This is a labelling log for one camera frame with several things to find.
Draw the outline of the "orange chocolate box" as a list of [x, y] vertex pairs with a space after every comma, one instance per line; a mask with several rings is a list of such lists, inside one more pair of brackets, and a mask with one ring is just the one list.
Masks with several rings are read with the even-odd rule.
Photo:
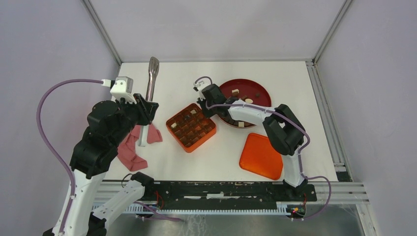
[[187, 153], [192, 153], [217, 132], [216, 124], [191, 103], [166, 121], [166, 127]]

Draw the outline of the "metal serving tongs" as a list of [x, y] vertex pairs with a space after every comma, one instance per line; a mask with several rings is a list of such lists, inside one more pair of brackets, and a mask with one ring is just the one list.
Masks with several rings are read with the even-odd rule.
[[[156, 79], [159, 73], [159, 65], [160, 61], [156, 57], [151, 57], [149, 60], [149, 81], [148, 81], [148, 88], [146, 93], [146, 101], [153, 101], [153, 94], [154, 94], [154, 88]], [[139, 147], [145, 147], [147, 145], [147, 138], [149, 133], [149, 125], [145, 125], [141, 127], [140, 130], [140, 136], [139, 140], [137, 141], [137, 146]]]

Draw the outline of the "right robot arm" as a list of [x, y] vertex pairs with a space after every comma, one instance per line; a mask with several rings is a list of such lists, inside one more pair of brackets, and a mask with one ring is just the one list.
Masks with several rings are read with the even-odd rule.
[[250, 104], [238, 98], [226, 98], [216, 84], [195, 83], [194, 90], [199, 93], [197, 102], [206, 117], [217, 115], [264, 128], [271, 146], [283, 158], [284, 195], [291, 201], [298, 200], [308, 183], [303, 172], [301, 151], [311, 139], [292, 110], [285, 104], [274, 108]]

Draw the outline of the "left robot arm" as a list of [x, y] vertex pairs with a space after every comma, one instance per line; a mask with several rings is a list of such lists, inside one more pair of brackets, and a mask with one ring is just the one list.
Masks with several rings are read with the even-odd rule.
[[75, 178], [74, 193], [68, 193], [70, 210], [62, 210], [57, 224], [45, 231], [45, 236], [104, 236], [110, 225], [135, 200], [154, 196], [153, 178], [136, 173], [127, 183], [127, 190], [96, 210], [92, 210], [95, 195], [111, 162], [118, 155], [118, 146], [136, 125], [150, 124], [159, 107], [140, 94], [133, 95], [135, 103], [111, 100], [96, 103], [87, 116], [88, 127], [73, 149], [70, 160]]

